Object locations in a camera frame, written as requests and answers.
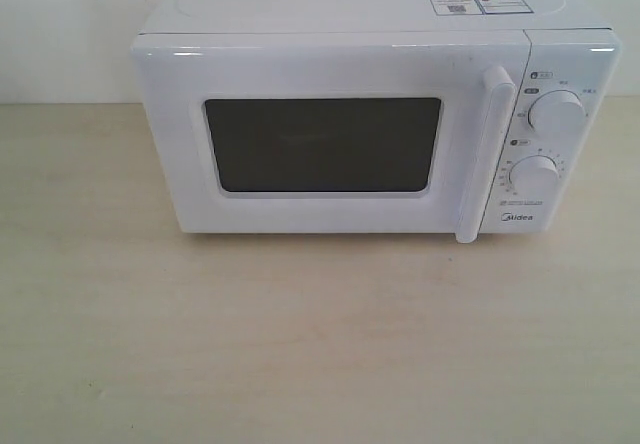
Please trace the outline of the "white lower timer knob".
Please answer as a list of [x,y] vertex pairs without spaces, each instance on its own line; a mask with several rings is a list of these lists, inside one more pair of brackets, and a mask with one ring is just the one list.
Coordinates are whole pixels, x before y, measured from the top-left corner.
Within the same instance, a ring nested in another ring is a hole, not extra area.
[[509,171],[509,183],[518,194],[539,197],[555,190],[560,176],[556,164],[547,156],[530,156]]

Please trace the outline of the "white Midea microwave oven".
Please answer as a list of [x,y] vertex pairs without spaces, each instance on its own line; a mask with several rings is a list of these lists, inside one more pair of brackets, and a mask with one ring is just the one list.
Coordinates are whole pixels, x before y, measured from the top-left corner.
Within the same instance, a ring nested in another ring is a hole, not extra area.
[[[521,31],[530,41],[530,57],[479,235],[536,233],[553,219],[621,45],[611,26],[582,0],[525,1],[533,13],[439,16],[430,0],[163,0],[137,36]],[[540,135],[529,125],[529,110],[537,99],[559,90],[579,97],[586,122],[574,133]],[[536,155],[554,161],[559,183],[545,196],[518,194],[509,171]]]

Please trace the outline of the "blue white label sticker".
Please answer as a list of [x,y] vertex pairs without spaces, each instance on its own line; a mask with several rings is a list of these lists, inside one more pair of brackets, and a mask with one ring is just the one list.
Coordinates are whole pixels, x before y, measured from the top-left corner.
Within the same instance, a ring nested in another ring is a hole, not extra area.
[[525,0],[430,0],[439,16],[531,14]]

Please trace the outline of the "white upper power knob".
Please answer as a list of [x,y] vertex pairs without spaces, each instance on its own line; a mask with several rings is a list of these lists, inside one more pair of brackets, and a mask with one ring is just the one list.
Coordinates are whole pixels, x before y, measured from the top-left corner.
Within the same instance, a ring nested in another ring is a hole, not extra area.
[[564,135],[584,126],[586,111],[576,94],[559,90],[537,99],[529,110],[528,120],[540,135]]

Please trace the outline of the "white microwave door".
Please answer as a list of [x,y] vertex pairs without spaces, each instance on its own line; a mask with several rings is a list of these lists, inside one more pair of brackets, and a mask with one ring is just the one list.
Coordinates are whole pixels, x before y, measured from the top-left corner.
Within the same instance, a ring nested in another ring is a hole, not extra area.
[[187,233],[480,233],[521,31],[151,34],[131,54]]

